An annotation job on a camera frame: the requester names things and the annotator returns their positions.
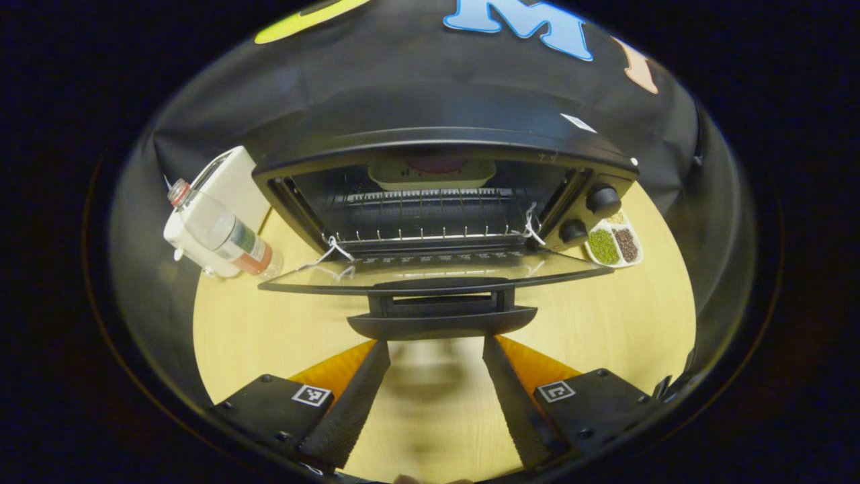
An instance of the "oven door handle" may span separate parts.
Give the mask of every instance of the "oven door handle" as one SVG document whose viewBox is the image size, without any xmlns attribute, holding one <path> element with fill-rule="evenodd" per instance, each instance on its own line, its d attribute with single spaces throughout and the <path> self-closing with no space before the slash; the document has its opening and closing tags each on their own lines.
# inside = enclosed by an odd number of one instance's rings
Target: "oven door handle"
<svg viewBox="0 0 860 484">
<path fill-rule="evenodd" d="M 513 282 L 502 277 L 386 282 L 368 291 L 371 312 L 347 321 L 362 336 L 389 341 L 491 336 L 518 330 L 537 314 L 513 297 Z"/>
</svg>

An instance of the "oven door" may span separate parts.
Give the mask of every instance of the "oven door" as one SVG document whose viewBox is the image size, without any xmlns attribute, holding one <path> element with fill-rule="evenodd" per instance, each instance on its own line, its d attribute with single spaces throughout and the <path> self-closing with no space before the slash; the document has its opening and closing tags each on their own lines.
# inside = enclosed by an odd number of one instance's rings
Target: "oven door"
<svg viewBox="0 0 860 484">
<path fill-rule="evenodd" d="M 325 295 L 368 295 L 380 285 L 422 281 L 427 295 L 498 279 L 515 288 L 573 281 L 612 272 L 612 268 L 562 254 L 538 250 L 436 251 L 345 258 L 288 272 L 260 284 L 260 289 Z"/>
<path fill-rule="evenodd" d="M 463 338 L 511 332 L 531 322 L 538 309 L 515 305 L 516 288 L 611 272 L 546 250 L 425 251 L 325 261 L 263 282 L 260 289 L 366 295 L 370 312 L 347 321 L 372 339 Z"/>
</svg>

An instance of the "white label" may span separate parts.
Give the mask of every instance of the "white label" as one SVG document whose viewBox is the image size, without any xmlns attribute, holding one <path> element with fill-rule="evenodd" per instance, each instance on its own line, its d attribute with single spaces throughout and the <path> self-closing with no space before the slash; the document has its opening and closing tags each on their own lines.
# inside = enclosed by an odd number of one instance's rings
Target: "white label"
<svg viewBox="0 0 860 484">
<path fill-rule="evenodd" d="M 326 388 L 302 385 L 296 394 L 292 396 L 292 399 L 305 405 L 320 406 L 330 393 L 331 390 L 327 390 Z"/>
<path fill-rule="evenodd" d="M 553 402 L 561 399 L 566 399 L 576 395 L 576 392 L 565 382 L 554 382 L 542 387 L 537 387 L 540 394 L 544 396 L 547 402 Z"/>
<path fill-rule="evenodd" d="M 593 128 L 593 127 L 588 126 L 588 125 L 587 125 L 583 120 L 581 120 L 580 118 L 577 118 L 577 117 L 574 117 L 574 116 L 571 116 L 571 115 L 565 115 L 564 113 L 559 113 L 559 114 L 560 114 L 560 115 L 562 115 L 562 116 L 564 116 L 564 119 L 566 119 L 566 120 L 568 120 L 568 121 L 570 121 L 570 122 L 574 123 L 574 126 L 576 126 L 577 128 L 579 128 L 579 129 L 584 129 L 584 130 L 586 130 L 586 131 L 591 131 L 592 133 L 597 134 L 597 132 L 596 132 L 596 131 L 594 131 L 594 128 Z"/>
</svg>

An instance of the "blue letter m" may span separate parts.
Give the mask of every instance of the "blue letter m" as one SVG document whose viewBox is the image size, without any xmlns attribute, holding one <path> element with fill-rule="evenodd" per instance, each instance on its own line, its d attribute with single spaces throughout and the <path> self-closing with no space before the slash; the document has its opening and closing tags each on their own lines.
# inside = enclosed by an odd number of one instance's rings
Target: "blue letter m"
<svg viewBox="0 0 860 484">
<path fill-rule="evenodd" d="M 490 17 L 490 5 L 519 37 L 531 37 L 542 25 L 549 23 L 550 31 L 540 37 L 544 44 L 578 59 L 594 58 L 586 47 L 582 19 L 547 3 L 526 6 L 519 0 L 458 0 L 457 13 L 445 17 L 442 22 L 460 30 L 499 32 L 501 24 Z"/>
</svg>

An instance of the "green seeds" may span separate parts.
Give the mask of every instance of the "green seeds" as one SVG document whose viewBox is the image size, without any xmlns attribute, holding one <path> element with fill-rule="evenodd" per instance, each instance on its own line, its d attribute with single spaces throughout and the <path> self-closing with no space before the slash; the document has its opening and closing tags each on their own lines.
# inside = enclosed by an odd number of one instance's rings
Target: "green seeds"
<svg viewBox="0 0 860 484">
<path fill-rule="evenodd" d="M 601 264 L 618 262 L 618 250 L 612 242 L 612 234 L 606 230 L 595 230 L 588 234 L 588 248 Z"/>
</svg>

